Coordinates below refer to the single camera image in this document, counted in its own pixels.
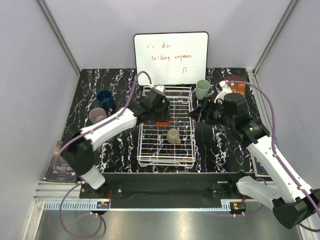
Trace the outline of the orange cup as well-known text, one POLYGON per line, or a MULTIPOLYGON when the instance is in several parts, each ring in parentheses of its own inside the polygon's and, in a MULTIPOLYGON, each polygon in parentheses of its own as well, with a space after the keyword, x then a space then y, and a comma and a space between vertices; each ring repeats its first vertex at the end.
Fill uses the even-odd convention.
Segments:
POLYGON ((156 127, 159 128, 159 127, 165 127, 165 126, 169 126, 171 124, 170 121, 159 121, 156 123, 156 127))

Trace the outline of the pale green cup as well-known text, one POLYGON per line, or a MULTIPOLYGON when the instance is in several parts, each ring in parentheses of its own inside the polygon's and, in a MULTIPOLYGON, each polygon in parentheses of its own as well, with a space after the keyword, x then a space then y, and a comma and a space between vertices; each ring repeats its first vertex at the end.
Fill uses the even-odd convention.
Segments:
POLYGON ((209 81, 202 79, 196 83, 195 95, 198 100, 202 100, 209 92, 211 84, 209 81))

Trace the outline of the dark blue mug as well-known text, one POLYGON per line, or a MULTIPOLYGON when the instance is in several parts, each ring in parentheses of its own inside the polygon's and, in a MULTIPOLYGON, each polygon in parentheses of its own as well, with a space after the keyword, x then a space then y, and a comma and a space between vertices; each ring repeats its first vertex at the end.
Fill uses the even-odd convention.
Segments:
POLYGON ((116 105, 113 94, 108 89, 100 90, 96 95, 96 99, 104 110, 113 109, 116 105))

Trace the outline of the mauve purple mug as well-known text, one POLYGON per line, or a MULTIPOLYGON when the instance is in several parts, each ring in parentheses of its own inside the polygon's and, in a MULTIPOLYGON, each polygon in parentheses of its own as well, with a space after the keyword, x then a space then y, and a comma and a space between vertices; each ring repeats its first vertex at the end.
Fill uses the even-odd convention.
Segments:
POLYGON ((90 121, 92 122, 92 124, 96 124, 96 123, 99 123, 100 121, 106 119, 107 113, 103 108, 96 107, 89 112, 88 117, 89 117, 90 121))

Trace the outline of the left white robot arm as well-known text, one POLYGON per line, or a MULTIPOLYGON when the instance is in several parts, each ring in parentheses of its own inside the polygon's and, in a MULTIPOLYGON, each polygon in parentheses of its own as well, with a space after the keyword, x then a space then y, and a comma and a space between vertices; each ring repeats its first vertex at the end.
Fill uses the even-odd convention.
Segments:
POLYGON ((90 192, 97 198, 103 198, 108 193, 108 186, 105 177, 94 165, 94 151, 112 137, 140 124, 169 122, 169 108, 166 88, 157 85, 114 115, 89 127, 70 131, 69 140, 61 148, 60 155, 76 175, 90 185, 90 192))

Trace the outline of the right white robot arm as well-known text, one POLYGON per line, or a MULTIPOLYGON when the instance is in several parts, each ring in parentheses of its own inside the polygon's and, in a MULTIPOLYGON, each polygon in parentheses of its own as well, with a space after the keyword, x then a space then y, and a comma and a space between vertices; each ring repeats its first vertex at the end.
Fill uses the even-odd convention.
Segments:
POLYGON ((306 183, 284 156, 274 152, 269 131, 258 118, 250 116, 247 101, 240 93, 227 93, 223 98, 204 97, 200 106, 189 113, 196 122, 223 125, 250 151, 272 178, 276 188, 243 176, 227 185, 228 195, 245 195, 272 210, 278 222, 292 229, 320 208, 320 191, 306 183))

